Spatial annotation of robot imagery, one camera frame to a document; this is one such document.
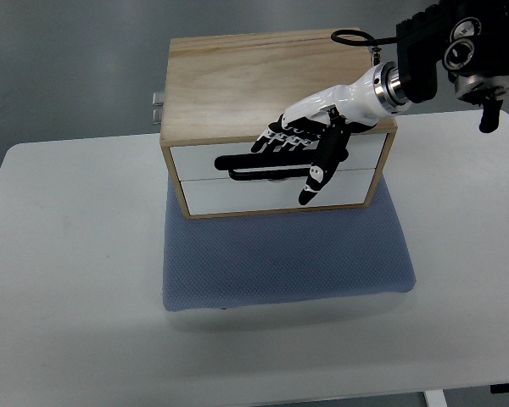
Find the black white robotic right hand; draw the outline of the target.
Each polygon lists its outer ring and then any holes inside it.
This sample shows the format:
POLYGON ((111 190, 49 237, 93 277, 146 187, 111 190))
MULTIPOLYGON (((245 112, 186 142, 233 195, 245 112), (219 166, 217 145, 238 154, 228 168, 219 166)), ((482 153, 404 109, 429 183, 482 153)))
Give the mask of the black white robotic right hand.
POLYGON ((336 85, 288 106, 251 147, 253 153, 300 151, 315 143, 299 203, 308 204, 331 180, 352 134, 389 116, 384 108, 383 70, 378 64, 350 85, 336 85))

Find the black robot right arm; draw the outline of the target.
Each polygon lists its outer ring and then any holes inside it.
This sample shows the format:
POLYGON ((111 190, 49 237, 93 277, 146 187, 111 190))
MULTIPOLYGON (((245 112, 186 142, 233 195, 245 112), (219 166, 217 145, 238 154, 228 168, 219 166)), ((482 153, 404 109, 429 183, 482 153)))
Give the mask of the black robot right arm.
POLYGON ((442 64, 456 98, 482 107, 479 130, 498 128, 509 95, 509 1, 440 1, 396 26, 393 37, 375 39, 363 31, 337 30, 334 42, 370 47, 396 46, 397 62, 376 68, 374 91, 395 113, 407 103, 423 103, 438 89, 436 65, 442 64))

